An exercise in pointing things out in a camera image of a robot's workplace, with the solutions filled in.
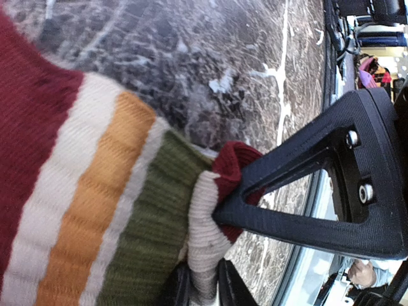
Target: marble table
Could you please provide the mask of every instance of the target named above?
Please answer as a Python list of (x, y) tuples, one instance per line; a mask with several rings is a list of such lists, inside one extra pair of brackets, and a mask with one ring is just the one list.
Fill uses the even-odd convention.
[[(20, 32), (57, 64), (135, 91), (191, 142), (240, 140), (268, 152), (321, 109), (322, 0), (3, 0)], [(300, 212), (305, 178), (265, 197)], [(290, 245), (252, 234), (228, 257), (269, 305)]]

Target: bolt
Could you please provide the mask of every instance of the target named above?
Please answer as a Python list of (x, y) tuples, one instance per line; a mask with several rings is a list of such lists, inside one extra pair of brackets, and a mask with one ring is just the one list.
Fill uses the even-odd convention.
[(358, 195), (360, 196), (360, 201), (363, 204), (367, 204), (372, 201), (374, 197), (374, 190), (372, 189), (372, 186), (370, 184), (364, 184), (360, 186)]
[(346, 135), (346, 145), (349, 149), (354, 148), (358, 144), (358, 135), (355, 131), (349, 131)]

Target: red object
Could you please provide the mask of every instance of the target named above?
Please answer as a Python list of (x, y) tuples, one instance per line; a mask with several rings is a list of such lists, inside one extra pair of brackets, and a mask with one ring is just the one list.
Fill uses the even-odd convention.
[(24, 203), (57, 131), (77, 98), (83, 74), (38, 56), (0, 11), (0, 288)]
[[(241, 183), (241, 169), (251, 164), (262, 156), (256, 149), (242, 142), (228, 142), (220, 151), (218, 157), (212, 164), (212, 171), (221, 175), (215, 179), (218, 186), (218, 203), (234, 191)], [(257, 205), (263, 195), (263, 189), (256, 191), (247, 198), (247, 203)], [(232, 243), (238, 239), (242, 233), (241, 228), (222, 225), (222, 232)]]

